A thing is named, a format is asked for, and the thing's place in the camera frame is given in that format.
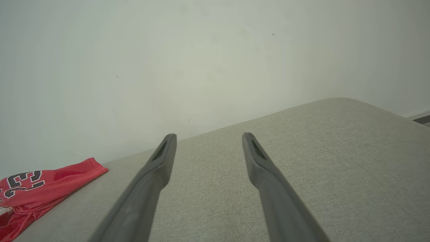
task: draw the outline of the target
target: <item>gray fabric upholstery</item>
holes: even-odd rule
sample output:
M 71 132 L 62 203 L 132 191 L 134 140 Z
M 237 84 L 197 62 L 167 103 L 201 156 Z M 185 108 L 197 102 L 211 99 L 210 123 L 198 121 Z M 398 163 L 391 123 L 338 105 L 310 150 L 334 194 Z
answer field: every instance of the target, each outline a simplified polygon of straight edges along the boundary
M 178 142 L 150 241 L 268 241 L 243 132 L 257 137 L 332 241 L 430 240 L 430 129 L 333 98 Z M 86 241 L 152 152 L 104 164 L 108 173 L 16 241 Z

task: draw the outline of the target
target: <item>red basketball jersey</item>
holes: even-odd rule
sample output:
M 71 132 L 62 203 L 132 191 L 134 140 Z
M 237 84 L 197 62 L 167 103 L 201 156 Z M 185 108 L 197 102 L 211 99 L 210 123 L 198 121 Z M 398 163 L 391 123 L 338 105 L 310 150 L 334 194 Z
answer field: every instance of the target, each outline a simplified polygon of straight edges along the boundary
M 0 215 L 0 242 L 14 240 L 70 193 L 107 171 L 90 158 L 57 170 L 31 171 L 0 180 L 0 206 L 13 208 L 13 212 Z

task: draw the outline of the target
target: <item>white wall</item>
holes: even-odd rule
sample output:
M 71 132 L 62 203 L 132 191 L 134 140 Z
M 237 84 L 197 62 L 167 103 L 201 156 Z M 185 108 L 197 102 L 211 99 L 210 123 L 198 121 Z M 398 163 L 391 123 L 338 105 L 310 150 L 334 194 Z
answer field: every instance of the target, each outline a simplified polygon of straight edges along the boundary
M 0 177 L 328 97 L 428 111 L 429 13 L 426 0 L 2 1 Z

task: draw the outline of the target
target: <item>gray plastic arm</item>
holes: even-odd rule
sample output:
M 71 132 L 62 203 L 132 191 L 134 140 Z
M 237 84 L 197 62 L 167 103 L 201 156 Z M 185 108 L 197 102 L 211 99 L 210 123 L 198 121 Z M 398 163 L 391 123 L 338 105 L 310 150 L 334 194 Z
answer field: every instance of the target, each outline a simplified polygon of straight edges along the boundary
M 242 146 L 249 179 L 260 192 L 270 241 L 329 241 L 252 133 L 242 135 Z
M 146 242 L 158 197 L 170 180 L 176 152 L 176 134 L 167 135 L 137 173 L 90 242 Z

